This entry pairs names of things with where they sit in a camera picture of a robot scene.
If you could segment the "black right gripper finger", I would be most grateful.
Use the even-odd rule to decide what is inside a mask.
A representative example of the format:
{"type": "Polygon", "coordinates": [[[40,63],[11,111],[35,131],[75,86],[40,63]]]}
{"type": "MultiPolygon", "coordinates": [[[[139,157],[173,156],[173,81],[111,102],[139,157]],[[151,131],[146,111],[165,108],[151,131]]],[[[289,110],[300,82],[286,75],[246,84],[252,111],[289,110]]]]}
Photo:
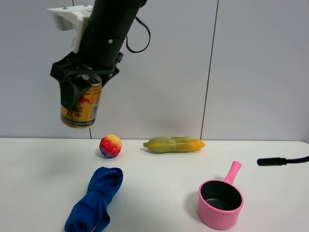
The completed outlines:
{"type": "Polygon", "coordinates": [[[112,73],[109,74],[99,74],[99,77],[101,78],[101,87],[104,87],[113,77],[118,75],[119,69],[115,68],[115,70],[112,73]]]}

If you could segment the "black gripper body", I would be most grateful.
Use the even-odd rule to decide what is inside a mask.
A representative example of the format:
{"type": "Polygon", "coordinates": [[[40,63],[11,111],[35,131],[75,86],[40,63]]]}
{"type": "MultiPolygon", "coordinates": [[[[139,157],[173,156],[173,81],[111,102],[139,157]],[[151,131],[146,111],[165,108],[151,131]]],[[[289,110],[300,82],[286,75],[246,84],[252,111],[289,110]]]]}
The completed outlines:
{"type": "Polygon", "coordinates": [[[119,52],[115,62],[110,67],[91,68],[90,66],[83,63],[75,54],[73,54],[73,52],[70,52],[60,61],[53,63],[50,71],[50,76],[58,81],[58,79],[63,75],[70,76],[80,74],[109,74],[112,73],[115,68],[117,68],[117,64],[120,63],[123,56],[124,55],[119,52]]]}

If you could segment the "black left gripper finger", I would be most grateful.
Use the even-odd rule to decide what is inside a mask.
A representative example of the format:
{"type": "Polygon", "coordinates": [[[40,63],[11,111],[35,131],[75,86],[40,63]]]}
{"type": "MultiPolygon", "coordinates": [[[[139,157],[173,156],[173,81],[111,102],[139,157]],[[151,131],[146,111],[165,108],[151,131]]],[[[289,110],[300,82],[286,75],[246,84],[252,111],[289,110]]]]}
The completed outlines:
{"type": "Polygon", "coordinates": [[[81,96],[93,85],[93,78],[86,74],[63,75],[58,81],[61,105],[65,108],[74,108],[81,96]]]}

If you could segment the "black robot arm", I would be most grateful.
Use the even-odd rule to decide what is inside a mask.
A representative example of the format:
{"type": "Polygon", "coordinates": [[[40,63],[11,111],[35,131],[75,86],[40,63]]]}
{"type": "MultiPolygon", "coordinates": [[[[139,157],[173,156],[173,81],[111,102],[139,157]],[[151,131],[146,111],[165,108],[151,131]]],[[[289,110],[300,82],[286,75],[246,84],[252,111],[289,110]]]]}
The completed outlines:
{"type": "Polygon", "coordinates": [[[127,34],[144,0],[97,0],[94,5],[51,8],[59,30],[76,31],[72,51],[53,63],[50,75],[59,82],[61,105],[73,109],[91,85],[84,78],[99,77],[101,85],[119,73],[117,64],[128,43],[127,34]]]}

